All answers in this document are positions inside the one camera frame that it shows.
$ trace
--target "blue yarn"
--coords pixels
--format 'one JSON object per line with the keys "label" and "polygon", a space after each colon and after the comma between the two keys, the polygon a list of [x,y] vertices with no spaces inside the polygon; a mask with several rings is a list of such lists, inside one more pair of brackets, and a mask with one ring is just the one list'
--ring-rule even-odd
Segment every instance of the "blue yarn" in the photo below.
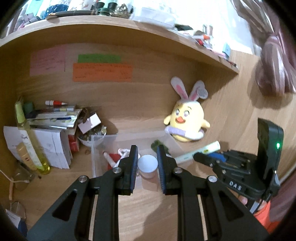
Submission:
{"label": "blue yarn", "polygon": [[56,5],[50,6],[48,9],[46,9],[46,11],[43,15],[43,19],[45,19],[45,17],[50,13],[67,11],[68,7],[69,6],[64,5],[64,4],[56,4]]}

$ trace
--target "yellow duck plush toy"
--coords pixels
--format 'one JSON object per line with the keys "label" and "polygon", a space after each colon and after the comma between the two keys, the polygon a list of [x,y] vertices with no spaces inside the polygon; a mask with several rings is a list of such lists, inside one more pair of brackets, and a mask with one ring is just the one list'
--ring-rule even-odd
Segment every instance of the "yellow duck plush toy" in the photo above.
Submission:
{"label": "yellow duck plush toy", "polygon": [[171,115],[167,116],[163,123],[168,125],[165,131],[181,142],[189,142],[203,138],[204,131],[202,128],[210,128],[210,124],[204,120],[204,112],[198,98],[206,99],[208,92],[205,84],[199,80],[193,86],[190,96],[188,97],[182,80],[173,77],[170,82],[181,97]]}

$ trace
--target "bunny ears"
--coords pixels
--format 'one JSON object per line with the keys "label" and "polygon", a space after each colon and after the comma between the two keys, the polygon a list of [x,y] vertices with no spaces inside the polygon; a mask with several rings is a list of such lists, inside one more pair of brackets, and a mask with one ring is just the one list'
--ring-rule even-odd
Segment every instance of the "bunny ears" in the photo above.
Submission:
{"label": "bunny ears", "polygon": [[198,98],[206,99],[208,96],[205,84],[201,80],[195,83],[189,97],[180,78],[173,77],[170,83],[178,95],[181,96],[181,100],[196,101]]}

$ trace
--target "pink sticky note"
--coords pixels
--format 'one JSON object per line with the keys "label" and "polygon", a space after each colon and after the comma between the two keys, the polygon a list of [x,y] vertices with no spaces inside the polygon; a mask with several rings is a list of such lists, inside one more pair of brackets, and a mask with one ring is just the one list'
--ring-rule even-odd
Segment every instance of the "pink sticky note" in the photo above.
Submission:
{"label": "pink sticky note", "polygon": [[43,49],[31,54],[30,76],[65,72],[65,45]]}

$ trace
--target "metal screw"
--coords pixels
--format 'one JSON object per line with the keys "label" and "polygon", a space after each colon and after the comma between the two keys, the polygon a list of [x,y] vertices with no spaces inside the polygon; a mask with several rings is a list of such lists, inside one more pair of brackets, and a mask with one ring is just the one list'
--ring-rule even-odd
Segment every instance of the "metal screw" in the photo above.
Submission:
{"label": "metal screw", "polygon": [[114,167],[113,172],[114,173],[121,173],[121,168],[120,167]]}
{"label": "metal screw", "polygon": [[208,179],[211,183],[217,182],[217,178],[215,176],[209,176]]}
{"label": "metal screw", "polygon": [[86,182],[86,180],[87,180],[87,176],[83,175],[83,176],[78,177],[78,181],[81,183]]}
{"label": "metal screw", "polygon": [[174,173],[181,173],[183,170],[180,167],[175,167],[174,168]]}

